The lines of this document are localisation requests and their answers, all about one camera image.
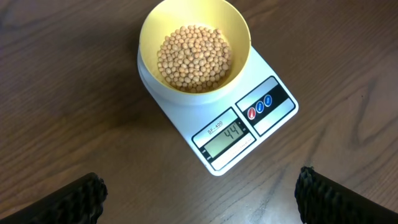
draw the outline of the button panel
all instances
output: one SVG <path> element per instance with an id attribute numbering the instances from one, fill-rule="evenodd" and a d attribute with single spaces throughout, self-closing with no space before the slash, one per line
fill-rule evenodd
<path id="1" fill-rule="evenodd" d="M 269 77 L 261 83 L 239 100 L 236 106 L 259 136 L 266 133 L 295 108 L 293 101 L 274 77 Z"/>

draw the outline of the bowl rim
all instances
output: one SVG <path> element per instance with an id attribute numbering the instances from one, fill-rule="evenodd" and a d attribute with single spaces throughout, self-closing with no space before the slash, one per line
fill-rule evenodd
<path id="1" fill-rule="evenodd" d="M 163 4 L 163 3 L 166 2 L 166 1 L 167 1 L 167 0 L 163 0 L 162 2 L 160 2 L 159 4 L 157 4 L 157 5 L 148 13 L 147 17 L 145 18 L 144 23 L 142 24 L 142 27 L 141 27 L 140 34 L 139 34 L 139 50 L 140 50 L 140 51 L 141 51 L 142 28 L 144 27 L 145 23 L 147 22 L 148 16 L 149 16 L 158 6 L 160 6 L 161 4 Z M 249 56 L 250 56 L 250 53 L 251 53 L 251 34 L 250 34 L 250 29 L 249 29 L 249 26 L 248 26 L 246 20 L 244 19 L 243 15 L 242 15 L 231 3 L 229 3 L 229 2 L 226 1 L 226 0 L 219 0 L 219 1 L 224 1 L 226 4 L 229 4 L 229 6 L 231 6 L 232 9 L 234 9 L 234 10 L 238 13 L 238 15 L 241 17 L 241 19 L 242 19 L 243 22 L 244 22 L 244 25 L 245 25 L 245 27 L 246 27 L 246 30 L 247 30 L 248 33 L 249 33 L 249 43 L 248 43 L 248 44 L 249 44 L 249 51 L 248 51 L 248 55 L 246 56 L 246 61 L 244 62 L 241 71 L 236 75 L 236 77 L 235 77 L 234 79 L 232 79 L 228 84 L 226 84 L 225 86 L 222 86 L 221 88 L 218 88 L 218 89 L 216 89 L 216 90 L 211 90 L 211 91 L 208 91 L 208 92 L 206 92 L 206 93 L 187 93 L 187 92 L 184 92 L 184 91 L 180 91 L 180 90 L 178 90 L 178 89 L 176 89 L 176 88 L 172 88 L 172 87 L 170 87 L 170 86 L 168 86 L 168 85 L 165 85 L 165 84 L 164 84 L 162 81 L 160 81 L 156 76 L 154 76 L 154 75 L 152 74 L 152 72 L 150 72 L 150 71 L 148 70 L 148 66 L 147 66 L 147 64 L 145 63 L 144 58 L 142 58 L 142 62 L 144 63 L 144 65 L 145 65 L 146 69 L 148 70 L 148 72 L 150 73 L 150 75 L 152 75 L 152 77 L 154 77 L 154 78 L 156 79 L 156 81 L 158 81 L 162 86 L 168 88 L 169 90 L 176 91 L 177 93 L 182 93 L 182 94 L 186 94 L 186 95 L 193 95 L 193 96 L 207 95 L 207 94 L 209 94 L 209 93 L 215 93 L 215 92 L 217 92 L 217 91 L 221 91 L 222 89 L 226 88 L 226 87 L 227 87 L 228 85 L 230 85 L 234 80 L 237 80 L 238 77 L 240 77 L 240 76 L 242 75 L 243 70 L 246 68 L 246 65 L 248 64 Z"/>

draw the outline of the blue button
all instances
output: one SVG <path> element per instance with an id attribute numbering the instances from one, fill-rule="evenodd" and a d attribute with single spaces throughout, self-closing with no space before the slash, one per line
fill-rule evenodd
<path id="1" fill-rule="evenodd" d="M 272 104 L 272 97 L 270 95 L 266 95 L 264 98 L 264 104 L 266 107 L 269 107 Z"/>
<path id="2" fill-rule="evenodd" d="M 256 111 L 257 113 L 262 113 L 264 111 L 264 104 L 261 101 L 256 103 Z"/>

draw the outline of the wooden table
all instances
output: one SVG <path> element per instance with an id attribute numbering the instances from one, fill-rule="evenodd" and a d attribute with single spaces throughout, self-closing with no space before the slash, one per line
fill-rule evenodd
<path id="1" fill-rule="evenodd" d="M 96 172 L 99 223 L 300 223 L 304 165 L 398 212 L 397 1 L 231 1 L 300 110 L 222 177 L 138 76 L 158 2 L 0 1 L 0 218 Z"/>

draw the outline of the pile of soybeans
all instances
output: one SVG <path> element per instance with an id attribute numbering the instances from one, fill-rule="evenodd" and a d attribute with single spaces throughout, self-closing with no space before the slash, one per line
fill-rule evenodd
<path id="1" fill-rule="evenodd" d="M 157 53 L 158 68 L 174 88 L 190 93 L 217 89 L 232 64 L 228 43 L 219 29 L 181 27 L 165 37 Z"/>

